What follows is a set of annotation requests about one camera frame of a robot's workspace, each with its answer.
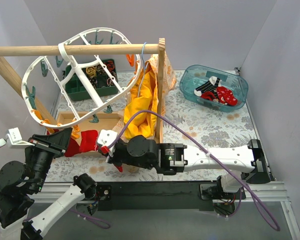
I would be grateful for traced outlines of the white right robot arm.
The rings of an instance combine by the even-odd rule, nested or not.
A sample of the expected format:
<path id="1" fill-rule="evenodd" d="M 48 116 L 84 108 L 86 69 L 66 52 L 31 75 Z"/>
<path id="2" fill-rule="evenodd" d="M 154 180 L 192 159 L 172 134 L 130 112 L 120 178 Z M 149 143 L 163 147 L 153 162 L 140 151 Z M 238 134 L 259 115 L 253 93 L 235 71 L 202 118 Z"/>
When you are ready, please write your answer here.
<path id="1" fill-rule="evenodd" d="M 267 184 L 271 181 L 261 143 L 252 139 L 247 145 L 212 148 L 208 153 L 197 146 L 182 143 L 156 143 L 138 135 L 128 142 L 119 139 L 107 154 L 107 163 L 120 172 L 123 165 L 152 170 L 174 176 L 196 170 L 218 170 L 227 167 L 230 173 L 217 177 L 216 183 L 202 190 L 207 199 L 233 200 L 242 185 Z"/>

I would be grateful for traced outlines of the white clip sock hanger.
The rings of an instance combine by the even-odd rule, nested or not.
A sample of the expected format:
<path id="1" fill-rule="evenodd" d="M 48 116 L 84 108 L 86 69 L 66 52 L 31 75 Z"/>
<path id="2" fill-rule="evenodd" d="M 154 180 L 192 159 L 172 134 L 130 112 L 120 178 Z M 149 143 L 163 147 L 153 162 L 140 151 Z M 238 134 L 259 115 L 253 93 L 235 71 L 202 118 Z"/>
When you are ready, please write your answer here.
<path id="1" fill-rule="evenodd" d="M 102 46 L 102 45 L 127 45 L 127 44 L 130 45 L 132 43 L 124 36 L 123 33 L 121 33 L 118 30 L 115 30 L 113 28 L 108 28 L 108 27 L 96 27 L 96 28 L 91 28 L 91 29 L 82 31 L 82 32 L 74 35 L 73 37 L 61 42 L 60 44 L 65 44 L 66 46 L 74 46 L 74 45 Z M 89 112 L 92 112 L 93 110 L 99 108 L 97 105 L 97 99 L 98 100 L 100 99 L 103 103 L 106 103 L 109 100 L 113 99 L 116 95 L 121 93 L 121 91 L 119 90 L 119 87 L 121 87 L 121 86 L 119 85 L 118 81 L 110 74 L 106 65 L 103 64 L 103 62 L 100 58 L 101 55 L 114 55 L 114 54 L 113 53 L 111 53 L 111 54 L 93 53 L 92 55 L 72 55 L 72 56 L 70 56 L 70 60 L 72 60 L 70 62 L 66 61 L 68 59 L 65 59 L 65 57 L 58 55 L 58 56 L 62 57 L 63 62 L 67 63 L 67 65 L 71 67 L 69 73 L 67 74 L 67 76 L 64 77 L 64 79 L 59 79 L 52 64 L 50 63 L 50 61 L 48 59 L 48 55 L 46 55 L 45 58 L 42 58 L 43 55 L 41 55 L 41 56 L 39 56 L 39 57 L 41 57 L 40 61 L 38 61 L 39 57 L 35 61 L 33 61 L 29 65 L 29 67 L 27 68 L 27 70 L 25 72 L 25 74 L 26 74 L 25 75 L 26 76 L 25 77 L 25 79 L 26 79 L 25 93 L 27 95 L 27 97 L 25 99 L 27 99 L 26 102 L 28 104 L 25 101 L 24 102 L 26 104 L 28 112 L 30 113 L 30 116 L 41 126 L 44 126 L 46 128 L 50 128 L 50 129 L 52 129 L 52 128 L 47 127 L 47 125 L 54 125 L 54 126 L 57 125 L 58 127 L 64 126 L 64 125 L 69 126 L 70 123 L 76 122 L 76 120 L 77 120 L 76 117 L 82 118 L 82 117 L 86 116 L 88 113 L 86 113 L 83 116 L 79 115 L 79 113 L 77 112 L 76 108 L 73 105 L 73 101 L 69 98 L 69 96 L 66 92 L 66 84 L 69 82 L 69 80 L 72 78 L 72 76 L 74 74 L 77 75 L 80 82 L 83 84 L 86 91 L 90 95 L 92 101 L 94 102 L 94 107 Z M 136 56 L 137 60 L 140 60 L 141 54 L 133 54 L 133 55 Z M 46 74 L 52 75 L 53 81 L 58 86 L 61 95 L 65 98 L 66 103 L 74 116 L 74 119 L 70 123 L 54 124 L 54 123 L 46 122 L 46 119 L 43 117 L 43 111 L 39 110 L 39 105 L 35 102 L 35 98 L 33 96 L 31 96 L 30 93 L 28 92 L 29 76 L 32 73 L 32 71 L 34 70 L 34 68 L 39 65 L 43 66 L 43 71 Z M 111 78 L 112 82 L 118 89 L 118 93 L 106 101 L 102 100 L 102 98 L 98 95 L 98 93 L 96 92 L 96 90 L 94 89 L 94 87 L 92 86 L 92 84 L 90 83 L 90 81 L 88 80 L 88 78 L 86 77 L 84 72 L 82 71 L 83 68 L 93 67 L 96 65 L 101 65 L 104 68 L 105 72 Z M 134 77 L 132 78 L 131 82 L 126 87 L 121 87 L 121 89 L 124 91 L 125 88 L 127 88 L 131 83 L 134 82 L 134 79 L 138 80 L 140 73 L 141 73 L 141 67 L 137 67 L 136 73 L 135 73 Z M 97 112 L 101 111 L 108 105 L 99 109 Z"/>

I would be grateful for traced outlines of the red christmas sock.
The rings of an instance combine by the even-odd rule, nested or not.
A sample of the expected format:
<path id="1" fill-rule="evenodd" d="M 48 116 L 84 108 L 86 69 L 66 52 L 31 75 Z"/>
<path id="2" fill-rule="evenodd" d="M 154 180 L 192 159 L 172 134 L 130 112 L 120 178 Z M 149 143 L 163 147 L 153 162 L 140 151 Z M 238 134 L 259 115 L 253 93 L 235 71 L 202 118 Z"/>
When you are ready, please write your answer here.
<path id="1" fill-rule="evenodd" d="M 74 173 L 103 172 L 105 159 L 98 152 L 98 136 L 97 130 L 85 130 L 80 132 L 80 138 L 71 138 L 64 156 L 52 160 L 50 176 L 61 179 Z"/>
<path id="2" fill-rule="evenodd" d="M 201 95 L 201 98 L 215 103 L 219 102 L 218 94 L 216 92 L 206 91 Z"/>
<path id="3" fill-rule="evenodd" d="M 233 92 L 224 86 L 217 87 L 216 93 L 218 96 L 219 103 L 221 103 L 223 105 L 233 107 L 238 103 L 238 100 L 233 95 Z"/>

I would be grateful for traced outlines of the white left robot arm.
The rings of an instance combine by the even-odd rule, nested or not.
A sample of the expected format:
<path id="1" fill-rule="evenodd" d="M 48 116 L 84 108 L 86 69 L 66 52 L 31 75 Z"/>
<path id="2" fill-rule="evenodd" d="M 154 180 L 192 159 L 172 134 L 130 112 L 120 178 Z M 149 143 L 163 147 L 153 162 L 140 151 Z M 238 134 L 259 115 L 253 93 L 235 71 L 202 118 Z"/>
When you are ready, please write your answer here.
<path id="1" fill-rule="evenodd" d="M 6 163 L 0 169 L 0 240 L 41 240 L 49 229 L 74 205 L 96 197 L 97 183 L 86 173 L 74 176 L 73 183 L 46 210 L 28 220 L 34 204 L 31 195 L 43 189 L 53 159 L 62 157 L 69 146 L 72 128 L 48 135 L 34 134 L 27 141 L 15 127 L 0 139 L 0 148 L 23 148 L 24 162 Z"/>

